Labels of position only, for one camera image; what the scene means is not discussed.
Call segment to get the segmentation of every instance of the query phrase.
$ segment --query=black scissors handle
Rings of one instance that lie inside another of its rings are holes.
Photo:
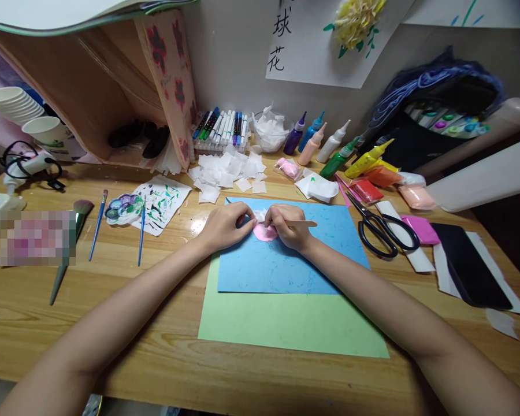
[[[393,244],[393,242],[389,239],[387,234],[382,232],[376,225],[372,224],[372,221],[378,223],[383,229],[387,226],[385,224],[385,221],[383,221],[378,216],[369,216],[364,217],[362,221],[358,221],[358,235],[360,236],[361,241],[364,243],[366,248],[370,250],[372,253],[374,253],[377,256],[380,257],[386,257],[386,258],[393,258],[397,257],[399,251],[397,250],[397,247]],[[368,241],[366,238],[366,232],[364,231],[364,226],[368,227],[372,233],[374,233],[381,242],[387,247],[389,252],[381,251],[375,248],[371,242]]]
[[[420,247],[420,239],[418,238],[418,235],[414,232],[414,230],[412,228],[410,228],[410,226],[407,223],[403,222],[402,220],[400,220],[398,218],[391,217],[387,214],[382,214],[381,216],[383,218],[385,218],[387,221],[391,221],[392,223],[394,223],[394,224],[400,226],[402,229],[404,229],[408,233],[408,236],[410,237],[410,239],[412,240],[412,246],[408,246],[408,245],[404,244],[395,235],[395,233],[393,232],[391,227],[389,227],[389,224],[387,224],[386,221],[378,221],[378,223],[381,224],[381,226],[383,227],[385,232],[387,234],[389,234],[389,237],[391,237],[391,240],[393,240],[395,242],[395,244],[397,244],[397,246],[399,246],[400,248],[402,248],[403,250],[406,250],[406,251],[417,250]]]

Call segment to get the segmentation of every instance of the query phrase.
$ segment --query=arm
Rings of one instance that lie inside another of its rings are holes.
[[[432,310],[387,280],[312,237],[302,210],[275,205],[266,215],[283,242],[298,250],[420,366],[451,414],[520,414],[520,389]]]
[[[252,221],[237,228],[245,214]],[[242,202],[213,210],[197,238],[134,278],[56,341],[15,386],[0,415],[81,415],[102,370],[181,279],[213,252],[241,241],[255,224],[251,209]]]

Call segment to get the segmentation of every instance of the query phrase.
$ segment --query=green paint bottle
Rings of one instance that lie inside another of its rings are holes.
[[[330,179],[341,167],[347,162],[348,158],[354,152],[354,144],[356,140],[352,141],[339,152],[333,155],[328,164],[324,166],[320,172],[320,176],[325,179]]]

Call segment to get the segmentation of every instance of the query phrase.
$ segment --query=light green paper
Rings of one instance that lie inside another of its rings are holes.
[[[212,256],[198,338],[264,347],[389,358],[381,333],[343,296],[218,292]]]

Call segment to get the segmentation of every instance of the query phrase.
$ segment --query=purple paint bottle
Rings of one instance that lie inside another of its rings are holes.
[[[302,131],[304,130],[304,118],[306,117],[306,112],[302,115],[302,118],[296,122],[295,128],[289,134],[287,138],[287,142],[285,147],[283,148],[283,153],[289,156],[293,156],[295,153],[296,145],[299,144],[300,138],[302,137]]]

